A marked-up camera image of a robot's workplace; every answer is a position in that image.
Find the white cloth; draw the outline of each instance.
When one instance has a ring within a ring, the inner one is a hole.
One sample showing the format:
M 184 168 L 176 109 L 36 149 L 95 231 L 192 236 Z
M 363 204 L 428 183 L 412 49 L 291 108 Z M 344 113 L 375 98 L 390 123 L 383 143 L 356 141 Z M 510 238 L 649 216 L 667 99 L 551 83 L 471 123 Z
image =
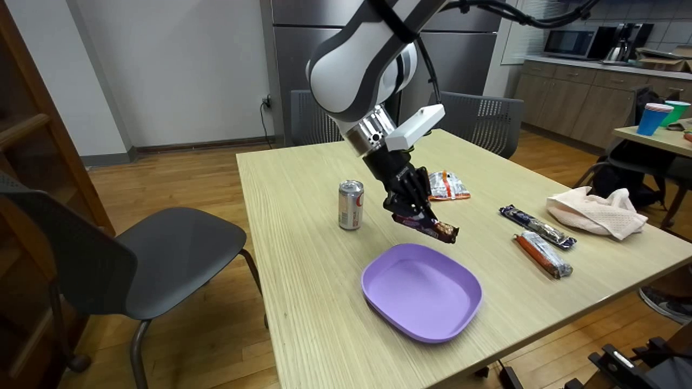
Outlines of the white cloth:
M 634 210 L 627 188 L 614 190 L 608 199 L 589 195 L 589 190 L 583 186 L 548 199 L 548 212 L 563 225 L 617 239 L 642 231 L 647 216 Z

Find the purple bowl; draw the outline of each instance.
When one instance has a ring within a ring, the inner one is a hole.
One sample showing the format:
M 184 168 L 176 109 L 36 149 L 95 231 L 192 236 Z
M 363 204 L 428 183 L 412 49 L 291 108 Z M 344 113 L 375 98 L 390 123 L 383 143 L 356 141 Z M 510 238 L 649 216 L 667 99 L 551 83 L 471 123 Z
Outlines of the purple bowl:
M 382 253 L 361 277 L 371 307 L 422 343 L 455 338 L 478 314 L 478 279 L 443 253 L 399 244 Z

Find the soda can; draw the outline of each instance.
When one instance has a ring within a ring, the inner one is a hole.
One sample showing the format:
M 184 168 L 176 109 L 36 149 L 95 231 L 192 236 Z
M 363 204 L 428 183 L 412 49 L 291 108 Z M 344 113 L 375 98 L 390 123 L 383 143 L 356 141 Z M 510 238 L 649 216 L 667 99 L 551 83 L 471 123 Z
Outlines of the soda can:
M 339 226 L 356 231 L 363 221 L 363 183 L 347 179 L 339 183 Z

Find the table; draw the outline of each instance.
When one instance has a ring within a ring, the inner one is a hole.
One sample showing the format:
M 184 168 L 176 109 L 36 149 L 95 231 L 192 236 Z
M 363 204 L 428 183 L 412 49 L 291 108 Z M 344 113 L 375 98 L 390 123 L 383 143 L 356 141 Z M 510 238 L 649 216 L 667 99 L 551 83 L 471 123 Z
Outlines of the table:
M 684 137 L 684 131 L 655 130 L 653 135 L 637 133 L 637 127 L 617 127 L 617 137 L 627 137 L 640 145 L 664 149 L 684 157 L 692 157 L 692 143 Z
M 549 221 L 545 199 L 564 186 L 442 130 L 416 145 L 414 164 L 452 170 L 470 186 L 471 199 L 436 204 L 442 221 L 462 226 L 456 244 L 391 222 L 382 208 L 385 190 L 347 143 L 238 156 L 282 386 L 428 386 L 692 257 L 690 242 L 651 225 L 625 244 L 572 231 L 579 242 L 564 257 L 576 273 L 555 280 L 514 242 L 522 229 L 497 210 L 516 203 Z M 366 186 L 360 231 L 338 226 L 344 179 Z M 480 314 L 455 342 L 414 343 L 366 304 L 361 269 L 401 242 L 442 250 L 480 279 Z

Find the cabinet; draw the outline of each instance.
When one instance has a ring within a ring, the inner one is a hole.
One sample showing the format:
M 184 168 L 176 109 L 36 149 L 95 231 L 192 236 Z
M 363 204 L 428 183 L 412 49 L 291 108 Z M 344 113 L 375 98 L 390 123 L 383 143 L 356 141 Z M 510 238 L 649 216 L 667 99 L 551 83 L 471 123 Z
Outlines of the cabinet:
M 113 233 L 4 2 L 0 2 L 0 170 L 24 186 L 51 193 L 84 221 Z M 52 275 L 37 257 L 43 242 L 23 225 L 24 221 L 0 208 L 0 386 L 54 386 L 63 362 L 49 309 Z M 68 304 L 66 316 L 76 342 L 84 317 Z
M 632 123 L 634 94 L 645 87 L 692 102 L 692 79 L 538 61 L 522 66 L 517 98 L 527 102 L 524 123 L 605 149 L 612 130 Z

